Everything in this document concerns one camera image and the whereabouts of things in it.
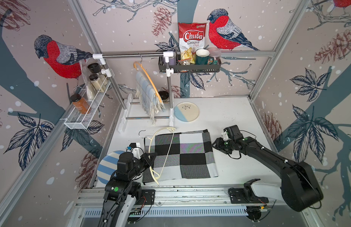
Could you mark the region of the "blue cream plaid scarf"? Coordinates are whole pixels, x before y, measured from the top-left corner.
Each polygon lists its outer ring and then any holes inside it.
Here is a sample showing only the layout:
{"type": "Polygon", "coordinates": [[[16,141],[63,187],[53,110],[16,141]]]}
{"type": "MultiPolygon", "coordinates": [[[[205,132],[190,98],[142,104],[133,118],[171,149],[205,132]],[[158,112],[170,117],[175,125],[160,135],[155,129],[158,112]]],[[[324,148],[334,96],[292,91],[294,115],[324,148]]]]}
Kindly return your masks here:
{"type": "Polygon", "coordinates": [[[140,71],[136,74],[136,97],[139,99],[143,110],[150,117],[152,125],[155,125],[155,114],[160,111],[164,112],[165,106],[163,102],[159,102],[146,75],[140,71]]]}

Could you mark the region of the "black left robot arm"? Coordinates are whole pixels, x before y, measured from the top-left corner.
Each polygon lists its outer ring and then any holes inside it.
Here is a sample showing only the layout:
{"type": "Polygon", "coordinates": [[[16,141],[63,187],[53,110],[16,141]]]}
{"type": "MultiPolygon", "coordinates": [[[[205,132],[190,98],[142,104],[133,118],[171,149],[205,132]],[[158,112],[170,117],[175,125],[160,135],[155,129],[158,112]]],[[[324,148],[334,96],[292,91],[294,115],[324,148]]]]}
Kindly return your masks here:
{"type": "Polygon", "coordinates": [[[156,156],[156,153],[144,153],[136,158],[132,152],[116,151],[103,159],[110,164],[115,160],[117,168],[105,186],[99,227],[124,227],[137,202],[154,204],[155,190],[143,196],[141,184],[135,178],[154,164],[156,156]]]}

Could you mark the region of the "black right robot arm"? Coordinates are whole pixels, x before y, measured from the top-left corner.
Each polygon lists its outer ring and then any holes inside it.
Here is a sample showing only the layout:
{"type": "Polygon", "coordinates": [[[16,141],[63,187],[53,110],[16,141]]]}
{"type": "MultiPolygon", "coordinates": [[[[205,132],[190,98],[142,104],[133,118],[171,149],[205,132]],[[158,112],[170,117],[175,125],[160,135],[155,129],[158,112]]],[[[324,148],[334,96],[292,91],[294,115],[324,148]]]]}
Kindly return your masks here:
{"type": "Polygon", "coordinates": [[[264,147],[256,139],[244,137],[237,125],[225,128],[222,136],[212,143],[212,147],[227,155],[238,151],[240,155],[249,156],[281,179],[280,184],[261,183],[259,179],[248,181],[244,184],[246,198],[266,197],[284,201],[297,212],[321,202],[324,198],[309,164],[286,159],[264,147]]]}

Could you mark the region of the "wooden clothes hanger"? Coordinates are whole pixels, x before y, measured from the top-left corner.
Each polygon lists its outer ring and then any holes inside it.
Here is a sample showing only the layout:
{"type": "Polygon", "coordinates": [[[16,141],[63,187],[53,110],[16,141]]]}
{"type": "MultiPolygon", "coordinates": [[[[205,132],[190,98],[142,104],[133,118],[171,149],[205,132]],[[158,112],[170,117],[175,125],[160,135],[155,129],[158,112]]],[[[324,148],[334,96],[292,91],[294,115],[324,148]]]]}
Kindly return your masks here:
{"type": "Polygon", "coordinates": [[[152,85],[153,89],[155,90],[155,94],[156,94],[156,97],[158,98],[159,102],[163,102],[162,99],[161,99],[161,96],[159,95],[159,93],[158,93],[153,81],[151,80],[149,74],[147,73],[147,71],[142,66],[142,55],[140,54],[140,52],[138,52],[138,54],[139,54],[139,56],[141,58],[141,61],[140,62],[138,62],[138,61],[134,62],[134,64],[133,64],[134,69],[139,70],[139,68],[137,66],[139,66],[140,69],[142,69],[143,73],[146,75],[148,81],[150,82],[150,84],[152,85]]]}

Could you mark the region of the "black grey checkered scarf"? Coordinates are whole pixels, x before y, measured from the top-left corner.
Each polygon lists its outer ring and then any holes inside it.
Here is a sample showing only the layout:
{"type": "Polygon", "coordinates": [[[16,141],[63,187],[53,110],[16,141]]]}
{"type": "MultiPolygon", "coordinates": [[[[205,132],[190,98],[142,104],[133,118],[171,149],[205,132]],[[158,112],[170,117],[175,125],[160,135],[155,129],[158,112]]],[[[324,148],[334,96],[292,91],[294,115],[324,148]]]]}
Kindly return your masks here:
{"type": "MultiPolygon", "coordinates": [[[[143,178],[147,176],[147,173],[148,176],[151,176],[149,169],[146,169],[143,178]]],[[[175,148],[170,148],[167,162],[158,182],[218,176],[208,130],[175,133],[175,148]]],[[[144,184],[150,183],[154,181],[149,180],[144,184]]]]}

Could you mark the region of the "cream plastic clothes hanger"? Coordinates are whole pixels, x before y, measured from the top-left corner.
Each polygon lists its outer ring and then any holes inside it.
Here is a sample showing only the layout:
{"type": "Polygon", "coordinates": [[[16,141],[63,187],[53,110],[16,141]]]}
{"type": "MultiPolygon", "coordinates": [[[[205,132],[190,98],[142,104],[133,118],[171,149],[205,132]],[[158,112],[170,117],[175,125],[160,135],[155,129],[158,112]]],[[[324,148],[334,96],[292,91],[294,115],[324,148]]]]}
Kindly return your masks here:
{"type": "Polygon", "coordinates": [[[143,182],[154,181],[159,185],[158,180],[163,172],[167,162],[167,155],[169,155],[170,148],[175,148],[175,131],[174,127],[164,127],[157,130],[152,136],[144,136],[145,140],[150,140],[145,144],[145,153],[157,154],[154,164],[149,168],[150,175],[144,176],[143,182]]]}

